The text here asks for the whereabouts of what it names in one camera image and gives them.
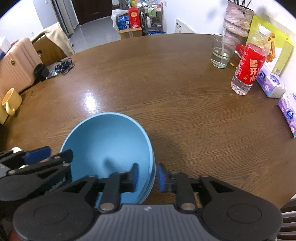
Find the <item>blue bowl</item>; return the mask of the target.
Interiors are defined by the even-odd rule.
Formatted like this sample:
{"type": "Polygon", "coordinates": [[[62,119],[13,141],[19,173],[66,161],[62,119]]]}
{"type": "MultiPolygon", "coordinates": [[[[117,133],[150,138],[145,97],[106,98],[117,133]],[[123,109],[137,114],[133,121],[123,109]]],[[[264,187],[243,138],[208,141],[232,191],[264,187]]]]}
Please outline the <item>blue bowl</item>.
{"type": "Polygon", "coordinates": [[[133,118],[121,113],[92,115],[69,133],[60,151],[67,149],[74,154],[74,181],[87,175],[107,178],[127,172],[137,163],[137,188],[122,194],[121,202],[140,204],[149,196],[156,176],[154,151],[144,128],[133,118]]]}

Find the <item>cream plate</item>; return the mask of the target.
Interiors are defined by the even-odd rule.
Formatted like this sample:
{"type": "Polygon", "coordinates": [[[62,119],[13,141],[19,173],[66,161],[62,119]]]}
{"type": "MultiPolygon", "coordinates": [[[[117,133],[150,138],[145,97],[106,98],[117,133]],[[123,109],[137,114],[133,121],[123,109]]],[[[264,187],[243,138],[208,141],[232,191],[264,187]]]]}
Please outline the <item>cream plate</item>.
{"type": "Polygon", "coordinates": [[[19,147],[13,147],[11,150],[13,151],[13,154],[23,151],[23,149],[21,149],[19,147]]]}

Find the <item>yellow mug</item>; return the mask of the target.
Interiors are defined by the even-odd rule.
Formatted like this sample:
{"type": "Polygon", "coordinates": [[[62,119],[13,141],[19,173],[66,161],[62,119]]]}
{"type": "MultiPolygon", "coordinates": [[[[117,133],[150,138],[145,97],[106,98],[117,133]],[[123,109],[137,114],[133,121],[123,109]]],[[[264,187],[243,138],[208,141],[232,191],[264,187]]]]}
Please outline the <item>yellow mug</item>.
{"type": "Polygon", "coordinates": [[[22,104],[22,97],[14,88],[11,88],[4,96],[1,104],[8,115],[14,115],[22,104]]]}

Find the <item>black cup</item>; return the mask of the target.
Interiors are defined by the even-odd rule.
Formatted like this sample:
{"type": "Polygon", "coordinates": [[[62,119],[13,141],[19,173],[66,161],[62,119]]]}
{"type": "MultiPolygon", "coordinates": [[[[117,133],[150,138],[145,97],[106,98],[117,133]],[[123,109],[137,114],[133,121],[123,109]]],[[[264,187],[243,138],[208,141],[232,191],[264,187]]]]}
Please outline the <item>black cup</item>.
{"type": "Polygon", "coordinates": [[[34,69],[35,80],[44,81],[49,75],[49,69],[45,66],[45,64],[40,63],[34,69]]]}

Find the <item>pink suitcase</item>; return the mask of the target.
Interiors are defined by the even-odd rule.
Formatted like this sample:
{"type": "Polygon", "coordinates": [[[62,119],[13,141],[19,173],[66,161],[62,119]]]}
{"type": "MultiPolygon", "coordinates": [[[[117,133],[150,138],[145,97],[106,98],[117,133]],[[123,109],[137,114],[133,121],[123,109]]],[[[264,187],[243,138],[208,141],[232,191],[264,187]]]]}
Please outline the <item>pink suitcase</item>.
{"type": "Polygon", "coordinates": [[[4,98],[11,88],[22,92],[32,86],[35,81],[34,69],[41,63],[41,58],[29,38],[16,42],[1,60],[1,98],[4,98]]]}

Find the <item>wooden chair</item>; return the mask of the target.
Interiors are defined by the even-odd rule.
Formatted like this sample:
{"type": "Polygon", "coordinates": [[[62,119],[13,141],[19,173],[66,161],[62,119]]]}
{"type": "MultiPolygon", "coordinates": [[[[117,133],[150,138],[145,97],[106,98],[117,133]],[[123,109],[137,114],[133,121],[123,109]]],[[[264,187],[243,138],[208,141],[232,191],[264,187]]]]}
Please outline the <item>wooden chair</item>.
{"type": "Polygon", "coordinates": [[[50,66],[67,57],[64,51],[48,39],[46,35],[42,35],[36,40],[33,40],[32,44],[42,63],[46,66],[50,66]]]}

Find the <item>purple tissue pack near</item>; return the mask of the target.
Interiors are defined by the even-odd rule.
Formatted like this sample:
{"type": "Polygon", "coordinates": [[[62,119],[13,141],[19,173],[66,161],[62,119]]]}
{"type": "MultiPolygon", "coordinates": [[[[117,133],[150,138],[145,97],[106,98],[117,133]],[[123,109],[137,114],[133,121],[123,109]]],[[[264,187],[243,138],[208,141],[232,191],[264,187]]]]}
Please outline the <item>purple tissue pack near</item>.
{"type": "Polygon", "coordinates": [[[292,92],[285,92],[277,102],[283,116],[285,117],[288,126],[292,132],[293,137],[296,136],[296,100],[295,94],[292,92]]]}

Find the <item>purple tissue pack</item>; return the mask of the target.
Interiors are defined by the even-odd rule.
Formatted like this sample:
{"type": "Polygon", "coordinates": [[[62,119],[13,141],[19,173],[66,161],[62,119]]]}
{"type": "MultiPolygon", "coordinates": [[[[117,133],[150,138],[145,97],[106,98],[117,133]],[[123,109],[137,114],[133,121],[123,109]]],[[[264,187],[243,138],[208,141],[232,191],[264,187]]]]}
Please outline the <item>purple tissue pack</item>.
{"type": "Polygon", "coordinates": [[[283,81],[265,65],[260,69],[256,81],[268,98],[280,98],[285,93],[285,84],[283,81]]]}
{"type": "Polygon", "coordinates": [[[285,92],[277,102],[283,116],[285,117],[288,126],[292,132],[293,137],[296,136],[296,100],[295,94],[292,92],[285,92]]]}

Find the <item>purple tissue pack far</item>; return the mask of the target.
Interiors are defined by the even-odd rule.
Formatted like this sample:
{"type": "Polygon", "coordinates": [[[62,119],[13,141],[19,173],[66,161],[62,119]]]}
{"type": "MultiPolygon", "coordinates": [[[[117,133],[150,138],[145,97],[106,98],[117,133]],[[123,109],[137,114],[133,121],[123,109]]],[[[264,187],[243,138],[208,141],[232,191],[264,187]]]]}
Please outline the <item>purple tissue pack far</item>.
{"type": "Polygon", "coordinates": [[[283,81],[265,65],[260,69],[256,81],[268,98],[280,98],[285,93],[285,84],[283,81]]]}

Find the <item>beige cloth on chair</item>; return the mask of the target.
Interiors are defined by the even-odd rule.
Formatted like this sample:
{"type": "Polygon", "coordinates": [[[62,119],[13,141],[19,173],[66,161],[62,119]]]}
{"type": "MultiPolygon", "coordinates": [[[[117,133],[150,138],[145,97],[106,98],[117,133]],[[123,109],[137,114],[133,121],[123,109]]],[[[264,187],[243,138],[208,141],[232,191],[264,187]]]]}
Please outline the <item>beige cloth on chair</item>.
{"type": "Polygon", "coordinates": [[[70,57],[75,54],[75,51],[67,37],[66,33],[63,31],[60,23],[55,23],[47,28],[45,28],[38,35],[34,36],[31,39],[31,42],[34,43],[45,35],[50,41],[56,44],[67,57],[70,57]]]}

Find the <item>drinking glass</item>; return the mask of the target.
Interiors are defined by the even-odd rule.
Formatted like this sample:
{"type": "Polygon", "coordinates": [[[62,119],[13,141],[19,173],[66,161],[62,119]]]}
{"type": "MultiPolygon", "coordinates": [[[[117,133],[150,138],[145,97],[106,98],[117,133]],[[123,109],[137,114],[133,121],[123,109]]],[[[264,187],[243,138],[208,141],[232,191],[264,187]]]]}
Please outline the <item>drinking glass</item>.
{"type": "Polygon", "coordinates": [[[236,48],[236,42],[223,34],[214,34],[212,42],[211,63],[213,66],[225,69],[236,48]]]}

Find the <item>cardboard box on floor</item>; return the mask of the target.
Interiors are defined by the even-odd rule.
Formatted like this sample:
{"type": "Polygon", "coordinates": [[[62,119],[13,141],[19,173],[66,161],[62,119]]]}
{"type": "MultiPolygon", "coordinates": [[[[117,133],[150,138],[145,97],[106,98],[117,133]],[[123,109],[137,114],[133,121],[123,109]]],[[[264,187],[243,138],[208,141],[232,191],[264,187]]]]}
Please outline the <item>cardboard box on floor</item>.
{"type": "Polygon", "coordinates": [[[118,31],[121,39],[130,39],[142,36],[142,28],[132,28],[118,31]]]}

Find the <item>blue carton box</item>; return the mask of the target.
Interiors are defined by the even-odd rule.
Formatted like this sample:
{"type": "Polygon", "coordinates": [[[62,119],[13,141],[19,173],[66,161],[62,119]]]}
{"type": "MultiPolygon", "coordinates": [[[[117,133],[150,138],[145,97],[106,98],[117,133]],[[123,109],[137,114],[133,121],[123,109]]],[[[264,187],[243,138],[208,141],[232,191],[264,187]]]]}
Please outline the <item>blue carton box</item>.
{"type": "Polygon", "coordinates": [[[118,16],[117,26],[120,31],[129,29],[130,28],[129,16],[128,15],[118,16]]]}

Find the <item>red carton box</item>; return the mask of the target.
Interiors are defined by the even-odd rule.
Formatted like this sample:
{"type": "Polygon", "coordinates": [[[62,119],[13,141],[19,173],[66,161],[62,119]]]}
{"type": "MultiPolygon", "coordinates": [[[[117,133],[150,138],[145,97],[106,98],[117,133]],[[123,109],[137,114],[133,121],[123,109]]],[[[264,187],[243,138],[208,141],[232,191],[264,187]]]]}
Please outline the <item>red carton box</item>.
{"type": "Polygon", "coordinates": [[[140,16],[137,7],[132,7],[128,9],[129,24],[131,29],[140,28],[140,16]]]}

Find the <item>flower vase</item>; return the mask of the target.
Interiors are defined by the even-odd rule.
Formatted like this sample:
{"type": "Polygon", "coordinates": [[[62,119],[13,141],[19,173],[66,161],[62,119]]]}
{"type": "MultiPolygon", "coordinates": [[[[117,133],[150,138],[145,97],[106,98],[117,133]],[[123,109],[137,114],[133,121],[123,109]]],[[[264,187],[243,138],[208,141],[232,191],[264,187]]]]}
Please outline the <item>flower vase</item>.
{"type": "Polygon", "coordinates": [[[222,26],[223,40],[226,44],[245,44],[249,35],[252,18],[255,12],[238,1],[227,1],[226,13],[222,26]]]}

